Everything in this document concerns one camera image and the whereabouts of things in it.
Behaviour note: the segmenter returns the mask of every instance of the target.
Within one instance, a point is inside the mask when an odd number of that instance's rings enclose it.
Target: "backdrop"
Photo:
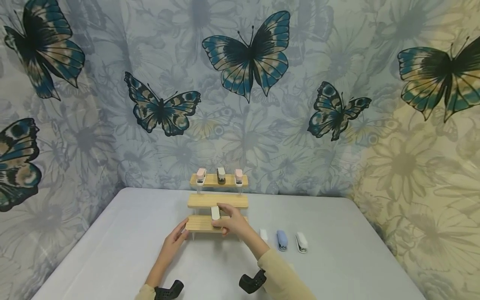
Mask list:
[[[122,187],[218,166],[349,197],[428,300],[480,298],[480,1],[0,2],[0,300]]]

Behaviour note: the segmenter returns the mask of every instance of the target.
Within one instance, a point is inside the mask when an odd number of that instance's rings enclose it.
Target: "black clamp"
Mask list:
[[[170,289],[155,288],[155,300],[172,300],[177,298],[183,290],[183,283],[180,280],[175,280]]]
[[[243,274],[240,278],[239,286],[248,294],[252,294],[261,288],[265,281],[267,281],[265,271],[260,270],[257,272],[254,278],[250,278],[248,275]]]

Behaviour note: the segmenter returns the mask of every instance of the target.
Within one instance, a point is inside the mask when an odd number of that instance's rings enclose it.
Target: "forearm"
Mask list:
[[[312,291],[274,250],[267,251],[258,266],[265,271],[267,281],[263,287],[275,300],[316,300]]]
[[[270,250],[270,247],[251,227],[246,228],[244,232],[240,233],[240,238],[248,246],[257,260]]]
[[[167,266],[165,266],[163,262],[157,259],[152,269],[150,270],[150,273],[147,276],[145,284],[153,288],[158,287],[163,279],[166,269]]]

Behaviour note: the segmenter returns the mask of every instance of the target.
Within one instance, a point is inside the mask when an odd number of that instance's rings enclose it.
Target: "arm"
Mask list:
[[[175,254],[180,249],[183,241],[188,236],[188,230],[185,230],[185,225],[188,222],[188,218],[183,220],[180,224],[173,229],[173,231],[165,238],[163,242],[162,250],[158,255],[150,273],[147,276],[145,284],[140,289],[140,292],[135,297],[135,300],[154,300],[155,290],[154,288],[160,285],[165,271],[172,262]]]
[[[266,292],[275,300],[316,300],[310,289],[290,268],[285,260],[264,242],[253,230],[240,210],[228,205],[217,204],[230,219],[212,221],[213,226],[223,227],[222,234],[236,233],[248,246],[258,261],[258,266],[265,271]]]

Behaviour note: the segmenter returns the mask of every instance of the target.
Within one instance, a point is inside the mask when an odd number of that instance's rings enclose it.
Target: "pink stapler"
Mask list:
[[[197,171],[197,185],[202,186],[207,178],[207,169],[199,168]]]
[[[235,169],[235,185],[241,187],[243,185],[243,172],[241,169]]]

